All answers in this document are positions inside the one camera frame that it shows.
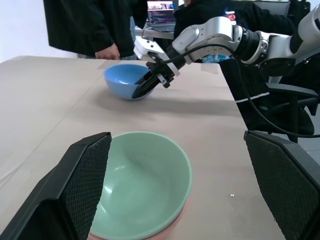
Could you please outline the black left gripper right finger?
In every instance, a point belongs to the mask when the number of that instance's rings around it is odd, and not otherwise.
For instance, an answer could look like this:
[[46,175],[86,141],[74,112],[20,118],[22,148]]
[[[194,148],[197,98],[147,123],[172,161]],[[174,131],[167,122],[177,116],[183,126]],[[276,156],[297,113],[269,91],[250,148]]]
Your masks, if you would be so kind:
[[320,238],[320,165],[297,143],[244,133],[261,195],[287,240]]

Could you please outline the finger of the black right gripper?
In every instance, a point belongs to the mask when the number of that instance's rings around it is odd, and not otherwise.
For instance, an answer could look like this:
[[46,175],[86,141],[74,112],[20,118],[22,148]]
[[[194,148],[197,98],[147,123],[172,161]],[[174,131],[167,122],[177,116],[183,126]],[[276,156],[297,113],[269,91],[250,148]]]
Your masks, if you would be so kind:
[[132,94],[132,99],[138,99],[149,94],[157,85],[149,85],[149,84],[137,85],[137,88]]
[[157,76],[152,72],[148,71],[145,75],[143,75],[135,85],[157,85]]

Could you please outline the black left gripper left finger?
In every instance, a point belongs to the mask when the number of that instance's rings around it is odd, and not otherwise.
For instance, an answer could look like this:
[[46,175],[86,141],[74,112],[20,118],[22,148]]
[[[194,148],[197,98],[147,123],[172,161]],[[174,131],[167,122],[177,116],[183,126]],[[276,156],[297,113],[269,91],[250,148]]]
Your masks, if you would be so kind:
[[85,240],[100,201],[110,132],[73,143],[33,188],[1,233],[2,240]]

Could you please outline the person's bare hand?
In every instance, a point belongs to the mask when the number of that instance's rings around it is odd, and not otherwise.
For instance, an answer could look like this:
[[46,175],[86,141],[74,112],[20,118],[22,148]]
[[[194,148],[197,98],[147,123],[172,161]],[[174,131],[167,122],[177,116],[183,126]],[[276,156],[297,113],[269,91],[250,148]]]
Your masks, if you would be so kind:
[[104,60],[119,60],[120,53],[117,45],[114,43],[110,47],[96,52],[95,57],[97,59],[104,59]]

